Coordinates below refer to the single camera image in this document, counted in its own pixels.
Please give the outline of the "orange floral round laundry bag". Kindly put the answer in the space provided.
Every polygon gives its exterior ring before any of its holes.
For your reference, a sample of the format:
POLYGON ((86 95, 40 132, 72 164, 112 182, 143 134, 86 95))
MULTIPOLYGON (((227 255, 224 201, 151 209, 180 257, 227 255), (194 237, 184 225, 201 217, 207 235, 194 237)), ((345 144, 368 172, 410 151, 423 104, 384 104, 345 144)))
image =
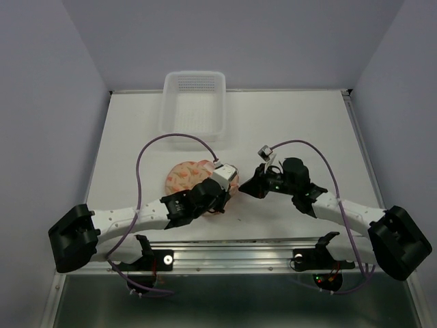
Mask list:
POLYGON ((184 161, 175 165, 167 174, 165 194, 167 196, 183 191, 190 191, 195 185, 211 177, 214 163, 208 160, 184 161))

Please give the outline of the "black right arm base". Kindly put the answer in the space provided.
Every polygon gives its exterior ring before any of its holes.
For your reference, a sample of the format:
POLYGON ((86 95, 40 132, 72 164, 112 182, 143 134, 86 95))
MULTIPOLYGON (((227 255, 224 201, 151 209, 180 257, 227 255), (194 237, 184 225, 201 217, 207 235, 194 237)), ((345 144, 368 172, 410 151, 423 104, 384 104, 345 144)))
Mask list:
POLYGON ((313 274, 315 286, 332 294, 341 293, 339 291, 343 284, 341 271, 355 268, 353 260, 335 260, 328 251, 332 240, 339 235, 339 232, 329 232, 320 237, 312 248, 294 249, 289 261, 289 267, 295 272, 316 271, 313 274))

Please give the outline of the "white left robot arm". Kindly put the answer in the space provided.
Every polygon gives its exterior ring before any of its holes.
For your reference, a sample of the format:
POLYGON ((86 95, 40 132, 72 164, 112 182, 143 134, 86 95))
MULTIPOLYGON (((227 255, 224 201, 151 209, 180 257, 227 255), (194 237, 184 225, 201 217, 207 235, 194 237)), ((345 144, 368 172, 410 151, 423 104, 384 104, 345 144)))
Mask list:
POLYGON ((48 230, 48 237, 58 273, 76 271, 102 254, 101 244, 145 230, 168 230, 187 226, 204 213, 222 213, 229 200, 229 182, 212 178, 142 206, 118 210, 88 209, 86 204, 71 208, 48 230))

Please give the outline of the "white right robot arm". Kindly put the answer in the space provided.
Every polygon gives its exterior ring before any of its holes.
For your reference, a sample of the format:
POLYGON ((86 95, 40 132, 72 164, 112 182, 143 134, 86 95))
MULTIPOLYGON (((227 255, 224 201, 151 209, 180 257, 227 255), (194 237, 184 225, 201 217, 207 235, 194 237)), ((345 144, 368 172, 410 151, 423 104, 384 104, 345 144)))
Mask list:
POLYGON ((404 281, 432 252, 431 243, 405 209, 342 200, 311 182, 308 168, 297 158, 287 158, 280 167, 260 164, 239 190, 258 199, 270 192, 288 195, 301 213, 357 233, 347 234, 345 243, 337 232, 322 237, 314 258, 323 267, 336 261, 362 262, 378 265, 393 279, 404 281))

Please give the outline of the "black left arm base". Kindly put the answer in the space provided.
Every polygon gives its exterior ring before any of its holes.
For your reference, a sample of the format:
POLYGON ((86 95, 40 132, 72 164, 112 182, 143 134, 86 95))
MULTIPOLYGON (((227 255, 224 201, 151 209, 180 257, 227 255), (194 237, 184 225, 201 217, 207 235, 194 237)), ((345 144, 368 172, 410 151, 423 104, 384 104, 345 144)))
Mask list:
POLYGON ((175 293, 171 290, 157 288, 158 272, 171 272, 174 264, 172 249, 153 250, 146 236, 136 235, 135 241, 140 245, 140 257, 128 264, 119 264, 109 260, 109 264, 125 282, 131 295, 138 298, 170 297, 175 293))

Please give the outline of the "white perforated plastic basket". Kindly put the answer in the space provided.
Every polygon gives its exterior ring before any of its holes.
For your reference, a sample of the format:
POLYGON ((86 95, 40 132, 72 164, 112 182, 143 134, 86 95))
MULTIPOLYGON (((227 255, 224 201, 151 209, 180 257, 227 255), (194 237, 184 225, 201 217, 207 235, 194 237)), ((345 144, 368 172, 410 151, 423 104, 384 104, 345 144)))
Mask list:
POLYGON ((222 150, 227 139, 225 75, 178 71, 165 77, 159 111, 160 134, 184 133, 222 150))

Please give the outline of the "aluminium mounting rail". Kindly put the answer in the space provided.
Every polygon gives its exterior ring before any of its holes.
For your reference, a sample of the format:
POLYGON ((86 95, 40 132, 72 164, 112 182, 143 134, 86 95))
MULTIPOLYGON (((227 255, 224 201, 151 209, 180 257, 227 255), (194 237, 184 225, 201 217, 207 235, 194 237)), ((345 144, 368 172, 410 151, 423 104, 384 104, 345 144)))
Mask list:
MULTIPOLYGON (((295 272, 289 267, 292 251, 312 248, 320 237, 287 239, 247 239, 234 241, 150 242, 153 250, 172 249, 174 264, 163 275, 249 274, 295 272)), ((116 241, 98 247, 109 251, 116 241)), ((128 237, 110 256, 98 254, 84 267, 70 273, 86 273, 97 269, 112 271, 109 260, 132 263, 140 257, 140 245, 135 236, 128 237)))

